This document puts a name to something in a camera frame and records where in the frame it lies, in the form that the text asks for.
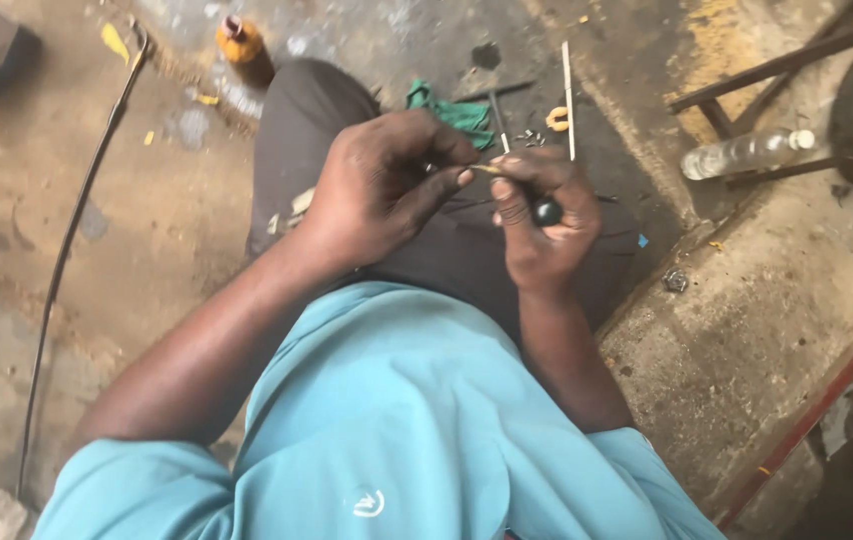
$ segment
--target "orange bottle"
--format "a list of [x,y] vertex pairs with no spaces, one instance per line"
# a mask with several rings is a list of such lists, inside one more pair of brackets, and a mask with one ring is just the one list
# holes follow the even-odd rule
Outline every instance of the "orange bottle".
[[258,89],[270,86],[276,70],[253,23],[228,15],[216,29],[216,44],[243,84]]

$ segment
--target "screwdriver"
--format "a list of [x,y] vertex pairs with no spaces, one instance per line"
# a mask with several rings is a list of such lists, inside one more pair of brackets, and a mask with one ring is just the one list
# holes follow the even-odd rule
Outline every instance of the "screwdriver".
[[[493,176],[505,177],[503,170],[490,165],[470,165],[470,169],[490,173]],[[537,227],[553,227],[563,218],[563,207],[550,195],[544,195],[533,203],[533,223]]]

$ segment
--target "green cloth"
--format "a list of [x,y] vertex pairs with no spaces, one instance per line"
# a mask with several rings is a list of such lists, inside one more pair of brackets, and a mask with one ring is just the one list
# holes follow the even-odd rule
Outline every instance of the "green cloth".
[[477,150],[493,145],[493,132],[490,126],[490,105],[482,103],[450,103],[437,99],[433,89],[425,80],[413,81],[413,87],[406,94],[406,108],[424,107],[433,111],[437,118],[463,132]]

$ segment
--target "man's left hand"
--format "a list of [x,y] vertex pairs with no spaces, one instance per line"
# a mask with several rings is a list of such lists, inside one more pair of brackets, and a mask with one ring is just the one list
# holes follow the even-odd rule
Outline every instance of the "man's left hand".
[[[479,158],[467,137],[423,108],[351,126],[333,141],[293,236],[340,270],[382,261],[474,178],[466,166]],[[440,170],[428,176],[425,164]]]

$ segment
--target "hand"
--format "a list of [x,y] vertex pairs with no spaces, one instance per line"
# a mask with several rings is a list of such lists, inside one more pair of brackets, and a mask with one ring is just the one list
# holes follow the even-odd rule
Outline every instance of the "hand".
[[[423,108],[351,126],[333,141],[291,236],[339,270],[379,262],[473,180],[466,166],[479,159],[466,136]],[[444,168],[427,176],[425,164]]]
[[[491,164],[509,178],[490,186],[493,223],[506,235],[506,267],[521,294],[559,299],[572,293],[573,276],[601,232],[601,207],[587,178],[562,148],[524,148]],[[522,184],[551,195],[563,207],[558,225],[537,227]]]

